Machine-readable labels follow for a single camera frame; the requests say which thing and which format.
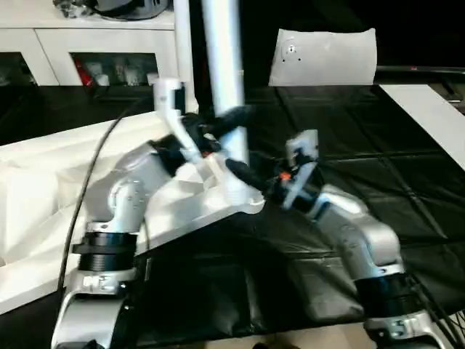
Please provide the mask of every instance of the black table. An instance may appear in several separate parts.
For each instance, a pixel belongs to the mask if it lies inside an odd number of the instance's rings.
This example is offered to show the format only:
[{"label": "black table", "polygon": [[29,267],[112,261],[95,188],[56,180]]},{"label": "black table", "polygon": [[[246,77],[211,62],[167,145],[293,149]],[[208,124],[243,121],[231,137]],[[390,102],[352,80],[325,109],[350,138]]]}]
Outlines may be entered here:
[{"label": "black table", "polygon": [[[0,143],[114,119],[149,89],[4,89]],[[465,308],[465,172],[378,87],[265,88],[249,147],[283,156],[317,129],[312,181],[362,198],[402,243],[407,268],[449,313]],[[134,112],[152,108],[150,98]],[[298,212],[267,203],[152,252],[138,345],[264,334],[361,321],[357,293],[327,236]],[[60,300],[51,294],[0,316],[0,348],[48,348]]]}]

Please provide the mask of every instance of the white paper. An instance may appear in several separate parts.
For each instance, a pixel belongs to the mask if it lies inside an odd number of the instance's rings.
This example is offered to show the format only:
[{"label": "white paper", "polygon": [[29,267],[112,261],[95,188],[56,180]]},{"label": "white paper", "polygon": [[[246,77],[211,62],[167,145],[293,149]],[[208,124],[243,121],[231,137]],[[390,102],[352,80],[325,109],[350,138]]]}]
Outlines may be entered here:
[{"label": "white paper", "polygon": [[376,35],[279,30],[270,86],[371,85]]}]

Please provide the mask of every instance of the white pole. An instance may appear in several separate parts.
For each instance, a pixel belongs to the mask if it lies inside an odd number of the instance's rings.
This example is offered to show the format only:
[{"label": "white pole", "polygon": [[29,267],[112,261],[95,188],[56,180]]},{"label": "white pole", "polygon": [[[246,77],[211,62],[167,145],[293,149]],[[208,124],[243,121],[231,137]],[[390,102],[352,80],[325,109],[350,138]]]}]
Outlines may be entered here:
[{"label": "white pole", "polygon": [[[244,104],[238,2],[203,0],[202,5],[214,110],[220,115]],[[224,136],[221,144],[230,158],[248,162],[247,134],[243,127]],[[248,187],[232,173],[227,173],[226,181],[230,203],[247,203],[251,194]]]},{"label": "white pole", "polygon": [[176,30],[177,70],[186,86],[186,111],[196,113],[198,104],[194,95],[194,77],[192,64],[192,42],[190,38],[189,0],[174,0],[174,18]]}]

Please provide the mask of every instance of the red object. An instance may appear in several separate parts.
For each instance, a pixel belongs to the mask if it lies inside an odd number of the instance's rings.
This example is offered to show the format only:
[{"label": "red object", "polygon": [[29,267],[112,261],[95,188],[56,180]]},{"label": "red object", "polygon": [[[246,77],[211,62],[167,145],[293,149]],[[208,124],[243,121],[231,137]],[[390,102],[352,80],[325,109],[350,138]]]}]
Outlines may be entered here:
[{"label": "red object", "polygon": [[91,86],[94,83],[92,77],[86,72],[82,63],[79,60],[74,60],[74,65],[76,66],[76,70],[78,71],[79,78],[81,78],[82,84],[84,86]]},{"label": "red object", "polygon": [[279,174],[279,178],[285,182],[286,180],[290,180],[291,179],[291,174],[289,172],[281,172]]}]

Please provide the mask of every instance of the black cable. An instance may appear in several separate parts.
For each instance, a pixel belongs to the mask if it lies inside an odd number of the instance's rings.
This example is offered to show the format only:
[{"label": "black cable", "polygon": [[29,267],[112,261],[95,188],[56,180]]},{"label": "black cable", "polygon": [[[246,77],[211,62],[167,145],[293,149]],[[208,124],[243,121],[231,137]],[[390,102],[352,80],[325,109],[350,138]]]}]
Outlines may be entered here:
[{"label": "black cable", "polygon": [[[433,304],[433,306],[435,307],[435,310],[431,312],[431,315],[439,318],[437,316],[437,313],[436,313],[436,311],[437,311],[439,313],[439,315],[444,319],[444,321],[447,324],[447,326],[448,326],[450,332],[452,333],[452,335],[456,338],[457,346],[459,348],[465,348],[464,339],[458,333],[457,328],[453,325],[452,321],[449,318],[449,315],[445,312],[444,308],[436,301],[436,299],[434,298],[432,293],[423,284],[423,282],[421,282],[421,280],[418,278],[418,276],[416,276],[415,274],[411,274],[411,277],[420,286],[421,292],[425,295],[425,297],[428,299],[428,301],[431,304]],[[440,321],[436,321],[436,322],[437,322],[438,327],[440,328]]]},{"label": "black cable", "polygon": [[142,224],[144,225],[144,233],[145,233],[145,251],[149,252],[150,251],[150,234],[149,234],[148,223],[147,223],[146,217],[144,217],[144,219],[142,220]]},{"label": "black cable", "polygon": [[465,336],[465,327],[463,327],[461,325],[461,322],[460,322],[460,318],[458,317],[458,315],[456,314],[456,320],[450,320],[453,324],[455,324],[461,331],[462,331],[462,334]]},{"label": "black cable", "polygon": [[424,302],[424,307],[426,308],[426,311],[428,312],[428,314],[432,317],[433,322],[436,323],[437,327],[444,334],[444,337],[449,341],[449,343],[455,349],[463,349],[463,347],[460,344],[458,344],[457,341],[453,338],[452,334],[446,329],[444,324],[441,322],[441,319],[432,310],[432,308],[429,306],[428,302]]},{"label": "black cable", "polygon": [[456,319],[458,325],[460,326],[460,330],[462,331],[462,337],[465,338],[465,327],[462,326],[463,319],[460,318],[459,313],[456,313]]},{"label": "black cable", "polygon": [[76,201],[76,208],[74,209],[73,216],[71,218],[71,223],[70,227],[68,229],[68,233],[66,235],[65,239],[65,247],[63,249],[63,256],[61,260],[61,266],[60,266],[60,274],[58,276],[58,287],[57,290],[61,291],[65,285],[65,274],[66,274],[66,265],[68,264],[68,255],[70,251],[70,246],[71,246],[71,241],[73,239],[73,232],[74,228],[76,226],[76,221],[78,219],[79,211],[82,206],[82,202],[84,201],[84,196],[86,195],[87,191],[87,186],[89,185],[90,178],[92,176],[92,172],[94,171],[95,164],[97,163],[97,159],[100,155],[100,151],[103,148],[103,145],[107,141],[108,137],[110,136],[110,133],[115,129],[116,125],[119,124],[119,122],[125,117],[128,116],[133,109],[139,105],[145,98],[140,98],[133,102],[130,106],[128,106],[126,109],[123,110],[121,114],[118,115],[118,117],[113,121],[113,123],[108,127],[107,131],[105,134],[100,138],[100,141],[97,145],[97,148],[95,149],[94,155],[92,157],[92,160],[90,162],[89,168],[87,169],[86,177],[84,178],[84,182],[82,183],[82,188],[81,192],[79,193],[79,197]]}]

